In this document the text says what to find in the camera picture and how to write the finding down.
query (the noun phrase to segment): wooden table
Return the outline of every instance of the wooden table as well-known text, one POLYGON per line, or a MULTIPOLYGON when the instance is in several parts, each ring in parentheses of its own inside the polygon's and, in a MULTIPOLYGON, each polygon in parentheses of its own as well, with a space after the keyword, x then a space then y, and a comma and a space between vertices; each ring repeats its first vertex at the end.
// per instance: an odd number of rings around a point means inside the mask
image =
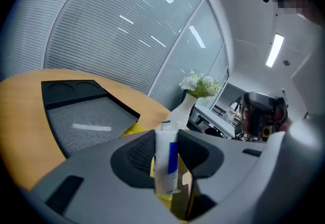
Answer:
POLYGON ((139 124, 154 129, 169 114, 155 100, 122 83, 72 70, 39 70, 0 83, 0 155, 14 182, 31 189, 65 160, 50 130, 41 81, 95 80, 109 93, 141 114, 139 124))

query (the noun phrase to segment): white flower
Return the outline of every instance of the white flower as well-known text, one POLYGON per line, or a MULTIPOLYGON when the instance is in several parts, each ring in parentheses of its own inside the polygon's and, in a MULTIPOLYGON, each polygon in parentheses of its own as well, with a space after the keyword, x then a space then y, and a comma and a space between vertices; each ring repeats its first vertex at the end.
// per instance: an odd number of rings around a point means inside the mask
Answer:
POLYGON ((198 78, 193 78, 191 76, 185 77, 179 85, 181 89, 189 89, 194 91, 197 88, 198 78))
POLYGON ((217 94, 218 90, 216 87, 208 87, 207 92, 209 93, 210 96, 214 96, 217 94))
POLYGON ((205 84, 209 84, 209 83, 212 83, 214 82, 214 78, 210 77, 210 76, 205 76, 203 79, 202 79, 203 83, 205 84))

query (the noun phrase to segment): black tray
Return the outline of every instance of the black tray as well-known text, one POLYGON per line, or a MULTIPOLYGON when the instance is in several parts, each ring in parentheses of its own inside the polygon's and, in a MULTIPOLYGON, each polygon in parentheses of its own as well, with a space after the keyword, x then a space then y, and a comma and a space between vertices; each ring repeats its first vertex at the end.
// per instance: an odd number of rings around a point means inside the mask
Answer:
POLYGON ((65 157, 91 145, 118 138, 140 118, 138 112, 94 80, 42 81, 41 86, 47 120, 65 157), (72 122, 86 125, 112 123, 114 131, 76 130, 72 122))

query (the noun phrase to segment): gray mat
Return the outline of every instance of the gray mat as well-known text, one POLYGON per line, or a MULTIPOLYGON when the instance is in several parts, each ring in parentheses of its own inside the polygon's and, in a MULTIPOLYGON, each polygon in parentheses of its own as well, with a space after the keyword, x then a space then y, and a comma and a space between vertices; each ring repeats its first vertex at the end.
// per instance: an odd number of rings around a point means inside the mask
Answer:
POLYGON ((48 110, 56 137, 67 155, 83 148, 118 138, 137 118, 109 98, 100 98, 48 110), (75 128, 110 126, 110 131, 75 128))

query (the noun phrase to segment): gray surface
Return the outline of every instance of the gray surface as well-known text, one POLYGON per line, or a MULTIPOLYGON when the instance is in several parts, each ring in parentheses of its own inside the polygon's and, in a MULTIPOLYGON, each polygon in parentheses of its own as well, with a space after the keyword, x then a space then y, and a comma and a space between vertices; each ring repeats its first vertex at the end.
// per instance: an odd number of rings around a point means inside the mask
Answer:
MULTIPOLYGON (((266 145, 190 132, 218 146, 225 153, 224 165, 227 166, 221 166, 210 178, 198 180, 201 193, 220 201, 191 223, 277 222, 297 201, 301 191, 311 184, 321 167, 325 147, 323 122, 324 118, 310 118, 295 123, 287 133, 274 133, 266 145), (238 155, 241 149, 262 146, 259 158, 243 154, 244 159, 238 155), (240 161, 247 161, 247 167, 240 161), (229 185, 233 179, 238 179, 237 184, 229 185), (227 189, 223 199, 220 188, 227 189)), ((153 190, 131 188, 112 172, 109 161, 113 151, 142 134, 76 153, 45 176, 33 192, 44 201, 66 176, 75 174, 84 177, 85 181, 65 214, 70 220, 77 223, 178 223, 153 190)))
POLYGON ((64 214, 76 223, 179 223, 153 189, 132 188, 112 172, 112 153, 143 134, 75 153, 46 175, 32 192, 45 201, 68 175, 82 176, 85 180, 64 214))
POLYGON ((83 148, 118 138, 137 118, 109 98, 100 98, 48 110, 56 136, 68 155, 83 148), (110 126, 111 131, 73 128, 73 123, 110 126))
POLYGON ((220 203, 241 184, 257 163, 258 157, 242 153, 242 151, 246 148, 263 151, 266 146, 264 143, 243 142, 198 132, 190 133, 217 146, 223 152, 224 161, 218 171, 211 178, 198 180, 201 193, 208 195, 216 203, 220 203))

